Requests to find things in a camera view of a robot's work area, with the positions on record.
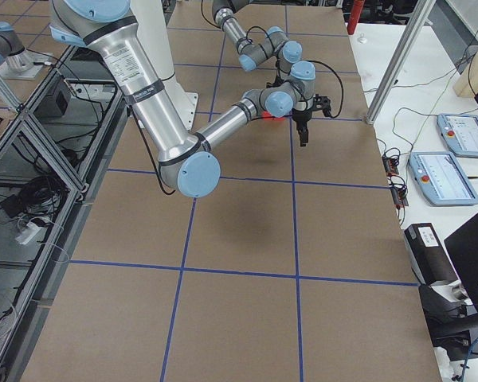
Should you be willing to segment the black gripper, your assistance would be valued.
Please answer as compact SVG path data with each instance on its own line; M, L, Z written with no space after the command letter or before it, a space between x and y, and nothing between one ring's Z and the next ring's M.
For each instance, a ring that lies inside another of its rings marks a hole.
M331 100L324 95L316 94L311 100L305 101L303 109L292 109L292 120L296 122L296 130L300 140L300 147L305 147L309 141L307 122L312 119L313 113L321 111L323 115L331 117Z
M290 76L291 66L281 59L276 60L276 75L273 82L267 82L266 88L277 88Z

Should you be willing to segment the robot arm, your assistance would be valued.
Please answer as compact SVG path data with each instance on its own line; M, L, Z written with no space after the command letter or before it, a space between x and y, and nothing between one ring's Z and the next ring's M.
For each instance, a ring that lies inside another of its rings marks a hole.
M233 43L239 63L246 72L253 71L275 57L276 77L272 83L268 83L268 87L280 86L289 77L292 66L301 60L302 45L289 40L278 26L265 30L255 25L244 31L235 14L249 3L250 1L213 1L213 20Z
M234 44L245 71L275 59L276 79L266 88L247 91L198 131L183 120L166 90L166 79L158 74L161 59L171 55L168 46L151 46L156 39L167 39L161 6L149 10L129 1L52 1L49 6L53 39L102 57L132 114L157 147L160 185L187 197L204 197L216 188L221 167L214 148L249 122L263 114L291 116L300 145L305 146L312 115L331 114L330 100L315 93L315 66L302 59L301 45L275 26L262 42L253 42L236 19L243 1L213 2L213 20Z

